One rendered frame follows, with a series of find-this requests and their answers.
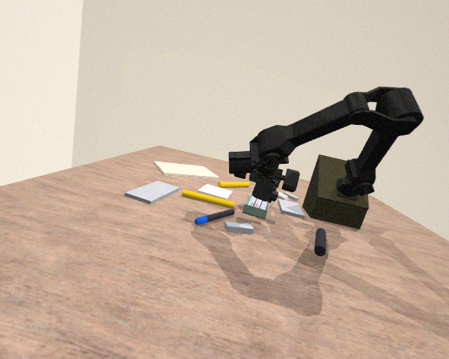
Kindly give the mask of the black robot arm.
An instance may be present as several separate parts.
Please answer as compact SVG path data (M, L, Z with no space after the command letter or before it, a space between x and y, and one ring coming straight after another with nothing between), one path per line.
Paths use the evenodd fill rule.
M370 110L368 102L377 102ZM357 200L374 191L376 167L401 135L411 134L424 120L424 115L409 88L377 87L368 92L353 92L288 126L275 125L253 138L250 151L229 152L229 174L273 174L296 147L349 125L363 125L373 131L357 159L344 165L346 176L337 179L337 196ZM271 203L278 197L277 181L256 178L252 196Z

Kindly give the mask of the black marker with blue cap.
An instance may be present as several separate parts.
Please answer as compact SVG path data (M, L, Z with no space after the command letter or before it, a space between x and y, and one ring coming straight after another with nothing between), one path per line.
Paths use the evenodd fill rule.
M195 219L195 224L199 225L199 224L204 224L210 221L214 221L220 218L224 218L227 217L229 215L234 215L235 211L234 209L229 209L229 210L225 210L223 212L217 212L211 215L206 215L200 218L196 218Z

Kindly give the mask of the cream sheet of paper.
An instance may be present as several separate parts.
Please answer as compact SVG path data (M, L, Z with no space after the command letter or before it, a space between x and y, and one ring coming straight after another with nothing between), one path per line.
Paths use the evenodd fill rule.
M209 171L204 166L197 165L183 165L168 162L154 162L158 169L164 175L181 176L181 177L200 177L218 179L219 177L213 172Z

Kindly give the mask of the dark grey cylinder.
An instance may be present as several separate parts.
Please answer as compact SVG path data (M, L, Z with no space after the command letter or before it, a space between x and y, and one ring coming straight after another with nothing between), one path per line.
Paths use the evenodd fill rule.
M316 231L314 253L320 257L326 254L326 231L323 228Z

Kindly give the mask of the cream square sheet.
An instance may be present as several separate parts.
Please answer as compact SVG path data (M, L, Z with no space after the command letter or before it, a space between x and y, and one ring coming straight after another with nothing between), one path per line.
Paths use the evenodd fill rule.
M203 186L198 190L198 193L227 200L232 194L232 191L224 188L219 188L214 185L206 184L205 186Z

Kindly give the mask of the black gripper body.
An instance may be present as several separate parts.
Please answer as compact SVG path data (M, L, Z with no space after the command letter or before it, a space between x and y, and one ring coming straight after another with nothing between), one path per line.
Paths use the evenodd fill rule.
M298 171L292 170L292 169L287 169L287 172L284 175L282 175L283 170L282 169L277 169L277 171L273 174L270 175L265 175L262 174L261 172L259 172L258 169L253 169L253 173L250 173L249 177L252 179L256 179L257 175L258 176L264 176L264 178L268 179L268 180L276 180L277 184L279 184L279 182L281 180L284 181L282 189L285 191L290 191L290 192L294 192L297 188L298 185L298 181L299 181L299 176L300 173ZM235 177L239 177L241 179L245 179L246 178L246 174L233 174Z

